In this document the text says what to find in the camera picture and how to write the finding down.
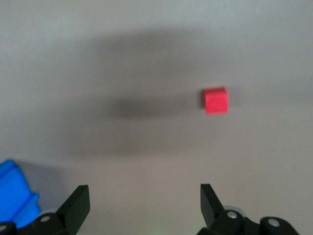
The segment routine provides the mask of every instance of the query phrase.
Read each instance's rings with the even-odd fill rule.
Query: gray surface
[[[195,234],[200,183],[312,234],[312,1],[3,0],[0,155],[80,234]],[[226,116],[199,92],[225,85]]]

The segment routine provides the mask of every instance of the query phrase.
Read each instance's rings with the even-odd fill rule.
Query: red cube
[[[228,93],[225,87],[204,89],[204,103],[207,115],[228,112]]]

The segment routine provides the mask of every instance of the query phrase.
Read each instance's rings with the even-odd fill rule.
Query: silver screw head
[[[2,232],[2,231],[4,231],[4,230],[6,230],[6,225],[1,225],[1,226],[0,226],[0,232]]]
[[[238,218],[238,215],[235,212],[233,212],[233,211],[232,212],[229,211],[227,213],[227,215],[228,215],[229,218],[232,218],[232,219],[237,219]]]
[[[268,220],[268,223],[269,223],[271,226],[274,226],[274,227],[279,227],[279,226],[280,226],[280,223],[279,223],[276,219],[269,219],[269,220]]]
[[[44,222],[47,222],[49,219],[50,219],[50,216],[45,216],[41,218],[40,222],[44,223]]]

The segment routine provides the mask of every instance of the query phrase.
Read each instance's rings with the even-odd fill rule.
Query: blue object
[[[13,221],[17,228],[31,223],[41,212],[38,199],[13,160],[0,164],[0,222]]]

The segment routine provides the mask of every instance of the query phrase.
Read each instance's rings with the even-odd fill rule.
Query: black plastic part
[[[34,235],[34,229],[31,224],[17,230],[17,235]]]
[[[77,234],[90,211],[89,188],[79,186],[61,205],[56,214],[69,235]]]
[[[227,215],[229,212],[236,213],[237,218],[230,218]],[[244,222],[244,218],[240,213],[235,211],[224,211],[219,215],[209,230],[222,235],[238,235],[242,231]]]
[[[198,235],[299,235],[287,221],[277,217],[265,217],[260,224],[254,223],[236,211],[237,217],[231,211],[225,211],[211,185],[201,185],[201,211],[207,225],[199,231]],[[275,219],[279,226],[269,223]]]
[[[245,217],[243,235],[261,235],[260,225]]]
[[[279,222],[279,227],[269,224],[269,219],[275,219]],[[260,222],[262,235],[299,235],[293,226],[287,221],[277,217],[264,217]]]
[[[46,213],[34,220],[32,228],[37,235],[68,235],[65,227],[55,213]]]
[[[5,223],[0,223],[0,228],[4,228],[0,232],[0,235],[12,235],[16,233],[16,225],[13,222],[5,222]]]
[[[205,224],[209,228],[215,219],[224,211],[219,198],[210,184],[201,185],[201,211]]]

